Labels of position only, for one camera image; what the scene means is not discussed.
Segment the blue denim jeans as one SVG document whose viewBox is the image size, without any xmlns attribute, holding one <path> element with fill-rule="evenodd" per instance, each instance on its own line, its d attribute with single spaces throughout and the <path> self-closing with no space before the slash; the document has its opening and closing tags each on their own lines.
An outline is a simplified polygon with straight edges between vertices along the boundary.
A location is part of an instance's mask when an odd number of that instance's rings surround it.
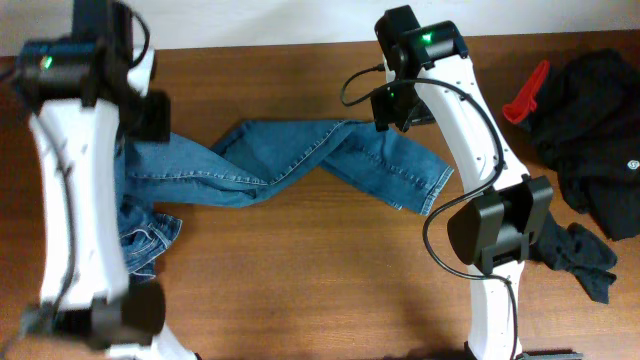
<svg viewBox="0 0 640 360">
<path fill-rule="evenodd" d="M 166 143 L 121 141 L 114 176 L 130 281 L 154 279 L 156 259 L 181 232 L 181 219 L 155 211 L 155 204 L 247 207 L 316 167 L 423 216 L 454 172 L 419 143 L 357 120 L 246 121 L 212 147 L 177 134 Z"/>
</svg>

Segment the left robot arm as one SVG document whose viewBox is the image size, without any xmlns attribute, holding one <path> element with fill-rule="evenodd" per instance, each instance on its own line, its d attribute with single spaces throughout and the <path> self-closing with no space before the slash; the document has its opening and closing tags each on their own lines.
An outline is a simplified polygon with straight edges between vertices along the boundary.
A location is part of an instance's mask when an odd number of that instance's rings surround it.
<svg viewBox="0 0 640 360">
<path fill-rule="evenodd" d="M 169 99 L 149 87 L 153 51 L 133 44 L 140 23 L 121 1 L 77 1 L 68 35 L 27 41 L 1 76 L 30 111 L 44 199 L 40 299 L 17 337 L 82 343 L 112 359 L 190 359 L 166 323 L 162 287 L 130 282 L 119 241 L 115 146 L 170 135 Z"/>
</svg>

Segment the dark grey cloth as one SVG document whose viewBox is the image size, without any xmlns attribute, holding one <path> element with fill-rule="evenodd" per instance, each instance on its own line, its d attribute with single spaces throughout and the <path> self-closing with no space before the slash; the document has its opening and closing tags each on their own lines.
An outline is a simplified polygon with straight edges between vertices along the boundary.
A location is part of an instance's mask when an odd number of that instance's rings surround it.
<svg viewBox="0 0 640 360">
<path fill-rule="evenodd" d="M 611 270 L 618 257 L 584 226 L 571 223 L 563 227 L 548 213 L 538 239 L 530 246 L 529 259 L 572 274 L 592 301 L 610 302 L 609 289 L 617 280 Z"/>
</svg>

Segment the black garment with red trim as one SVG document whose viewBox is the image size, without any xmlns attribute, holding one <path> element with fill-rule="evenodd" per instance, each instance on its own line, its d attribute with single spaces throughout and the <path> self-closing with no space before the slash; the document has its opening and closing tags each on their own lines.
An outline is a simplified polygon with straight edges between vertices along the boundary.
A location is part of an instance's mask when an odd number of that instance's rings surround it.
<svg viewBox="0 0 640 360">
<path fill-rule="evenodd" d="M 613 49 L 541 61 L 504 118 L 529 134 L 564 201 L 614 241 L 639 234 L 639 70 Z"/>
</svg>

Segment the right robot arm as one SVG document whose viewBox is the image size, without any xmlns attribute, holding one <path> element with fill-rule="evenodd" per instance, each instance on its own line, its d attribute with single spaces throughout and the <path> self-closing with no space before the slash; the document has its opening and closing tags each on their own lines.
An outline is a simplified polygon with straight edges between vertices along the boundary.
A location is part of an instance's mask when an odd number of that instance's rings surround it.
<svg viewBox="0 0 640 360">
<path fill-rule="evenodd" d="M 481 94 L 468 47 L 456 25 L 421 26 L 410 6 L 384 12 L 374 31 L 384 56 L 385 85 L 370 94 L 375 125 L 407 131 L 435 121 L 464 193 L 436 210 L 456 207 L 447 223 L 465 269 L 439 260 L 469 281 L 468 359 L 577 359 L 572 350 L 525 352 L 519 340 L 518 287 L 529 249 L 541 235 L 553 190 L 512 152 Z"/>
</svg>

